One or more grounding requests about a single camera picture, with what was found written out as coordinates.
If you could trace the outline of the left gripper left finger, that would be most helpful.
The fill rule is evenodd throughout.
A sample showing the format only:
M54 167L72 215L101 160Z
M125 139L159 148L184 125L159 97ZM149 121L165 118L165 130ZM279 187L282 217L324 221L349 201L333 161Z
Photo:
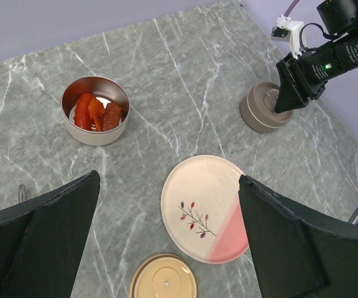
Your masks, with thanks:
M0 297L70 297L99 191L93 170L0 210Z

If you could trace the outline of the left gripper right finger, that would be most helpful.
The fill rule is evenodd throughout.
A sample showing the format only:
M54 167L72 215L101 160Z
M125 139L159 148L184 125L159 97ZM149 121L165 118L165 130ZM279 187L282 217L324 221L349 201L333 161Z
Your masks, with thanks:
M239 202L263 297L358 297L358 225L246 175Z

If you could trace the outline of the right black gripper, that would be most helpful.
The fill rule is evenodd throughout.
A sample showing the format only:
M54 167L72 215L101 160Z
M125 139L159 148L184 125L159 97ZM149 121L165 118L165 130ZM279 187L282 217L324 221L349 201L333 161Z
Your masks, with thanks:
M302 109L306 101L319 99L326 83L341 74L339 48L336 43L325 43L297 60L290 53L281 59L276 64L280 90L274 111L280 114Z

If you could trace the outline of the dark brown round lid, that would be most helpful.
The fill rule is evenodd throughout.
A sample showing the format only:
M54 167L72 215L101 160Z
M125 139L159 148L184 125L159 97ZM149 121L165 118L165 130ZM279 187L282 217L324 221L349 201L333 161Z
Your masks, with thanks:
M264 81L252 87L241 100L240 110L249 110L263 124L272 127L289 123L294 111L276 113L274 111L280 87L273 82Z

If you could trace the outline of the metal tongs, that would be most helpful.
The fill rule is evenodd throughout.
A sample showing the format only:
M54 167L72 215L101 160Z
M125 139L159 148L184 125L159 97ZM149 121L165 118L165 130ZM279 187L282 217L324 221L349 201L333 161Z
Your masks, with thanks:
M24 184L20 184L18 187L18 203L25 202L27 200L27 189Z

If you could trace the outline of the tan round lid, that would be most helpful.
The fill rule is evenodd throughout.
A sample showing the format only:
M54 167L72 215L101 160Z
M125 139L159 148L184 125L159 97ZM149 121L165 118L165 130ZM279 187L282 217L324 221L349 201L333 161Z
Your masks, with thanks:
M135 272L129 291L130 298L196 298L195 275L178 256L159 254L145 260Z

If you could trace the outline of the red sausage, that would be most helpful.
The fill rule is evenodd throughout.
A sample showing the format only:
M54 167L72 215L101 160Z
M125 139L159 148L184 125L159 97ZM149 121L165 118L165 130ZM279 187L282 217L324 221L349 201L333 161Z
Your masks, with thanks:
M83 130L91 130L91 119L88 108L92 98L92 94L84 93L76 102L74 121L75 125Z

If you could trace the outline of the brown meat slice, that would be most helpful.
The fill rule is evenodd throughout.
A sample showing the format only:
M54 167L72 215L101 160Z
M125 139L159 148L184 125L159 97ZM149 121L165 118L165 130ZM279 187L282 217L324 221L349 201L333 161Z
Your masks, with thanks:
M115 102L110 102L106 106L105 113L103 114L103 130L108 131L115 129L121 120L122 108Z

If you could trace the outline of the orange carrot piece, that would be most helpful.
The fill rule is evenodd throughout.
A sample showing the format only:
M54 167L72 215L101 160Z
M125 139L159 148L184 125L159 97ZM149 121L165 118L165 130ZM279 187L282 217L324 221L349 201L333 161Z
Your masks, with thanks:
M92 97L88 106L89 118L96 127L98 132L103 131L103 115L105 113L105 108L103 103L100 102L96 97Z

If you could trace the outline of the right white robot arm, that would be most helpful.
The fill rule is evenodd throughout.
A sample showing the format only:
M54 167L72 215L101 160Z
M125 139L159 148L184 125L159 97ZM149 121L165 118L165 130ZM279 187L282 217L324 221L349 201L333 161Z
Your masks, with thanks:
M358 68L358 1L323 1L317 8L322 25L315 24L327 42L307 47L307 25L284 13L272 29L272 37L287 40L289 54L277 64L280 90L274 111L301 109L317 100L326 83Z

